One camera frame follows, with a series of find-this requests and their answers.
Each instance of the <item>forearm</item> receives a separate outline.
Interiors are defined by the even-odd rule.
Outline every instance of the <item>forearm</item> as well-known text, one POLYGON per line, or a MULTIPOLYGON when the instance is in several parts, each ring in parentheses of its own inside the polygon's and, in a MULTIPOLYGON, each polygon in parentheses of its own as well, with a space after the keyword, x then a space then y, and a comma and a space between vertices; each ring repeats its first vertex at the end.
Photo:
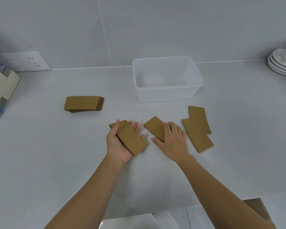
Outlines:
POLYGON ((122 168, 121 161, 106 155, 92 177, 64 205, 45 229, 99 228, 122 168))
POLYGON ((216 229, 273 228, 189 155, 177 162, 216 229))

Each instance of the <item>person's left hand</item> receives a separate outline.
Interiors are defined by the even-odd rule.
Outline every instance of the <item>person's left hand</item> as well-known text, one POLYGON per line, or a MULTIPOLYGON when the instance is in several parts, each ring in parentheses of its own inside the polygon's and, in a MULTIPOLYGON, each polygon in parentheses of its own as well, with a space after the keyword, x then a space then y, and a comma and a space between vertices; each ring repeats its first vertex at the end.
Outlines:
MULTIPOLYGON (((106 137, 107 141, 107 155, 109 156, 115 156, 120 161, 122 161, 123 164, 128 162, 132 157, 133 154, 126 149, 126 147, 120 142, 118 137, 116 136, 116 133, 119 129, 120 121, 119 119, 116 120, 116 125, 110 130, 106 137)), ((139 122, 135 122, 133 124, 133 129, 139 133, 141 130, 141 126, 139 126, 139 122)))

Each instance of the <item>white plate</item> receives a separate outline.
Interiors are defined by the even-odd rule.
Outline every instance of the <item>white plate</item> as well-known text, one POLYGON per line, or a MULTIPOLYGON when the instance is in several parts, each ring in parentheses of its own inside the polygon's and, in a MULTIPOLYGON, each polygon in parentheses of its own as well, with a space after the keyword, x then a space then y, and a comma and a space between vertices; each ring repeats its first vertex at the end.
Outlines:
POLYGON ((281 56, 281 53, 283 50, 284 49, 277 49, 277 50, 273 51, 272 57, 277 63, 279 63, 281 66, 286 68, 286 62, 282 61, 282 56, 281 56))
POLYGON ((279 74, 281 74, 281 75, 286 75, 285 72, 279 71, 278 69, 276 69, 275 67, 273 67, 270 63, 268 63, 268 65, 269 65, 270 69, 273 70, 274 72, 279 73, 279 74))
POLYGON ((275 64, 274 61, 271 59, 271 56, 268 57, 268 64, 272 65, 276 70, 279 70, 280 72, 286 73, 286 69, 281 68, 277 64, 275 64))
POLYGON ((278 68, 282 69, 283 71, 286 71, 286 67, 280 65, 277 61, 275 61, 275 59, 273 58, 273 55, 272 55, 272 54, 269 56, 269 58, 270 58, 270 61, 271 61, 272 65, 274 65, 275 67, 278 67, 278 68))

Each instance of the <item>beige machine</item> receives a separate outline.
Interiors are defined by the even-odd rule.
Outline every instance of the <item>beige machine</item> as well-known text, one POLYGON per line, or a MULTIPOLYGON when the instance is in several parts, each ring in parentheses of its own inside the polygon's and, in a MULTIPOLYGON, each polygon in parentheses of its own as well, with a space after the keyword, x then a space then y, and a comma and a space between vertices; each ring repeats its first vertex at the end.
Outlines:
POLYGON ((0 116, 19 80, 20 77, 14 71, 6 69, 4 74, 0 72, 0 116))

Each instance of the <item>gray wall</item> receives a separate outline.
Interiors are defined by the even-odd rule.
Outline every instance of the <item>gray wall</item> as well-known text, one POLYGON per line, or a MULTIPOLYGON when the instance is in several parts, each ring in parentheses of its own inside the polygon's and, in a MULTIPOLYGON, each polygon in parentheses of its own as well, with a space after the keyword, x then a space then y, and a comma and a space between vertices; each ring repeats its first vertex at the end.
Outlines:
POLYGON ((51 68, 264 59, 285 46, 286 0, 0 0, 0 52, 39 51, 51 68))

